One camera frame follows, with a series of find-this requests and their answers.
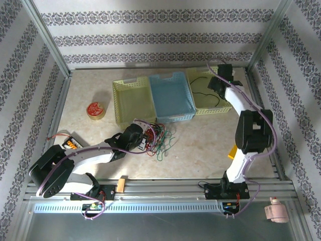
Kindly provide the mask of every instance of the tangled wires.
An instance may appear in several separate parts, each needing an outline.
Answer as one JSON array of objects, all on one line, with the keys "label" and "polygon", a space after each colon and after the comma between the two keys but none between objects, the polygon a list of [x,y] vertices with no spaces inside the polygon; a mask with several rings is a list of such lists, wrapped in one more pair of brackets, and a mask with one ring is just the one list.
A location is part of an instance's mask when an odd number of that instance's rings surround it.
[{"label": "tangled wires", "polygon": [[[172,133],[170,131],[165,130],[165,126],[163,124],[150,123],[150,125],[156,133],[156,144],[149,152],[147,152],[147,154],[151,157],[156,155],[157,160],[162,161],[164,153],[173,147],[173,145],[171,145],[171,140],[175,137],[172,137]],[[148,128],[148,130],[145,132],[145,135],[145,149],[148,150],[151,147],[153,141],[153,134],[150,128]],[[168,148],[165,144],[166,139],[169,139]]]}]

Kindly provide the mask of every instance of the can lid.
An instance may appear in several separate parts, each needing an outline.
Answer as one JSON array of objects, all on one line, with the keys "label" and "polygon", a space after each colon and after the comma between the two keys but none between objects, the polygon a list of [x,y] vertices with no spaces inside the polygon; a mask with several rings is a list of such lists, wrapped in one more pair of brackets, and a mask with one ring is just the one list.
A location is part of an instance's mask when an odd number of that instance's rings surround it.
[{"label": "can lid", "polygon": [[94,120],[101,119],[105,116],[106,110],[104,106],[99,102],[94,102],[88,105],[87,115]]}]

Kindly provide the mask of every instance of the plastic basket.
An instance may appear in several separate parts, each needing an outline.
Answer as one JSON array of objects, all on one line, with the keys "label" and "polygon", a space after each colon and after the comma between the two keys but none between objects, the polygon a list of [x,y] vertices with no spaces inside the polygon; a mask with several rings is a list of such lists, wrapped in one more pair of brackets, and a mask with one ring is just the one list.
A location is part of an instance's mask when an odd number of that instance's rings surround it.
[{"label": "plastic basket", "polygon": [[196,113],[191,90],[183,72],[149,76],[157,122],[192,119]]},{"label": "plastic basket", "polygon": [[[212,69],[217,73],[218,67],[215,66],[212,67]],[[211,78],[213,77],[213,74],[210,72],[208,67],[188,68],[186,73],[190,89],[192,90],[193,101],[196,107],[196,115],[225,113],[232,108],[232,105],[229,102],[222,100],[218,94],[207,88]]]},{"label": "plastic basket", "polygon": [[156,113],[152,102],[147,76],[112,83],[117,125],[125,129],[135,118],[155,122]]}]

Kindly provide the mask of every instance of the small wooden block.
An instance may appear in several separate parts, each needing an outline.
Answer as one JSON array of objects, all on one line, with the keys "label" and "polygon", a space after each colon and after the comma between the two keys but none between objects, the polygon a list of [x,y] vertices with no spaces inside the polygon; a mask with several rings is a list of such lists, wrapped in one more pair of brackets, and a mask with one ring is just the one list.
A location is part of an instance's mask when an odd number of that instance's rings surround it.
[{"label": "small wooden block", "polygon": [[235,157],[236,151],[237,151],[237,147],[236,147],[236,145],[234,145],[232,150],[230,151],[230,154],[228,155],[228,157],[233,160]]},{"label": "small wooden block", "polygon": [[116,192],[124,192],[124,189],[125,189],[125,179],[124,178],[120,178],[118,180]]}]

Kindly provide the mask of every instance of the pink plastic object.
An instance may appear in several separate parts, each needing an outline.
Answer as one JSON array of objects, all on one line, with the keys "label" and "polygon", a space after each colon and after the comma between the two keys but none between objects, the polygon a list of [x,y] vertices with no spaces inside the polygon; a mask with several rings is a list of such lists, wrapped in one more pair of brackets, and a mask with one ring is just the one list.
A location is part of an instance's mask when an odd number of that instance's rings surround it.
[{"label": "pink plastic object", "polygon": [[280,203],[276,197],[270,197],[271,205],[264,208],[266,219],[270,219],[272,222],[289,222],[289,216],[286,211],[286,207]]}]

